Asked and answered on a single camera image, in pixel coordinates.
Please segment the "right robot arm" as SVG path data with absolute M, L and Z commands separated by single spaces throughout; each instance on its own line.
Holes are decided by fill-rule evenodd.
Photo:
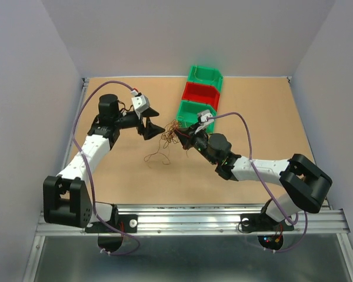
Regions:
M 332 186 L 332 179 L 302 154 L 290 159 L 259 160 L 237 155 L 221 133 L 211 135 L 194 124 L 178 128 L 176 136 L 185 150 L 194 148 L 225 180 L 259 181 L 283 187 L 285 193 L 270 198 L 258 214 L 245 214 L 239 230 L 243 233 L 274 231 L 299 212 L 319 213 Z

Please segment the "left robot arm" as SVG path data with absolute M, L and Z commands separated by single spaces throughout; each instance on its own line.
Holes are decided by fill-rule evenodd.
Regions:
M 92 122 L 84 144 L 78 153 L 56 176 L 48 176 L 43 183 L 44 220 L 47 223 L 85 228 L 98 222 L 105 231 L 119 226 L 118 210 L 113 204 L 96 203 L 91 187 L 94 170 L 113 148 L 122 129 L 135 128 L 149 140 L 164 132 L 153 124 L 151 117 L 159 113 L 150 107 L 148 98 L 137 93 L 131 99 L 133 110 L 119 109 L 117 95 L 99 98 L 98 114 Z

